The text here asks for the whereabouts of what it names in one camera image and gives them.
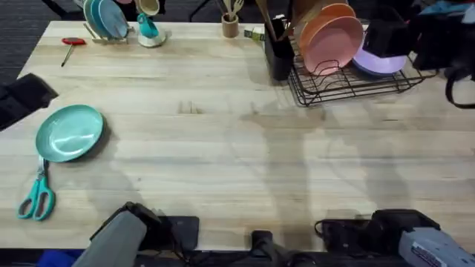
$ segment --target red screwdriver handle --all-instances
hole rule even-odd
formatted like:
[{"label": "red screwdriver handle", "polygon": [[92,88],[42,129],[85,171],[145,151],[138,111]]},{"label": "red screwdriver handle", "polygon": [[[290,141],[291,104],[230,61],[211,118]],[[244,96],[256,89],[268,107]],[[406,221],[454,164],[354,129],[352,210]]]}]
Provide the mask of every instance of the red screwdriver handle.
[{"label": "red screwdriver handle", "polygon": [[68,37],[68,38],[63,38],[61,41],[67,45],[85,45],[86,41],[84,41],[81,38],[76,38],[76,37]]}]

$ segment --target teal scissors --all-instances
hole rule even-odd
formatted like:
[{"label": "teal scissors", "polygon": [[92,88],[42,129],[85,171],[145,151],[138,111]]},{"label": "teal scissors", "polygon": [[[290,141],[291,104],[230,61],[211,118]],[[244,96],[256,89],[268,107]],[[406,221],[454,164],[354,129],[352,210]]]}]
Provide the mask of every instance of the teal scissors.
[{"label": "teal scissors", "polygon": [[37,176],[33,187],[18,208],[17,217],[19,219],[29,219],[32,217],[34,220],[44,220],[53,210],[54,193],[48,187],[46,167],[47,161],[40,156]]}]

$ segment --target gray floor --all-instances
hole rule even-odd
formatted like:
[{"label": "gray floor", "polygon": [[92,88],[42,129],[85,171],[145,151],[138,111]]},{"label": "gray floor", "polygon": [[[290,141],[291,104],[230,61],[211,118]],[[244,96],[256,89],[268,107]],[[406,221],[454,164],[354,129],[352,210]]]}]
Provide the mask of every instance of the gray floor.
[{"label": "gray floor", "polygon": [[[167,14],[157,21],[186,22],[202,0],[168,0]],[[66,10],[77,7],[71,0],[56,0]],[[272,15],[285,13],[288,0],[269,1]],[[241,11],[245,22],[262,22],[259,9],[248,3]],[[0,85],[16,79],[48,23],[59,20],[41,0],[0,0]],[[195,22],[219,22],[220,11],[211,1],[194,17]]]}]

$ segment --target purple bowl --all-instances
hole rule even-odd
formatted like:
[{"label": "purple bowl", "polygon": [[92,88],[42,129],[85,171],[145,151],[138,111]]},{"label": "purple bowl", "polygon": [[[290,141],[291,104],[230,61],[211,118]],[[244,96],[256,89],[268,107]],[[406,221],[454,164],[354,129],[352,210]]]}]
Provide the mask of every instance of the purple bowl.
[{"label": "purple bowl", "polygon": [[386,76],[400,71],[406,65],[406,60],[406,56],[380,58],[363,50],[362,46],[353,57],[356,67],[377,76]]}]

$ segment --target wooden table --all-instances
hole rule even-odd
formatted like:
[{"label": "wooden table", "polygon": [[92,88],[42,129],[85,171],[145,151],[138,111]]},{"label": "wooden table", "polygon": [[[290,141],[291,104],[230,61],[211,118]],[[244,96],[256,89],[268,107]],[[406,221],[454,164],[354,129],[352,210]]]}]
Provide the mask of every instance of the wooden table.
[{"label": "wooden table", "polygon": [[[162,23],[163,47],[100,45],[81,22],[51,22],[20,76],[58,93],[0,133],[0,247],[84,248],[126,201],[201,219],[199,248],[242,249],[270,229],[288,248],[321,249],[313,223],[415,208],[475,251],[475,111],[446,102],[445,81],[399,95],[297,108],[274,85],[263,48],[219,24]],[[61,38],[85,38],[65,67]],[[472,96],[461,82],[458,94]],[[40,124],[67,105],[107,120],[104,140],[51,164],[57,195],[44,222],[16,219],[36,171]]]}]

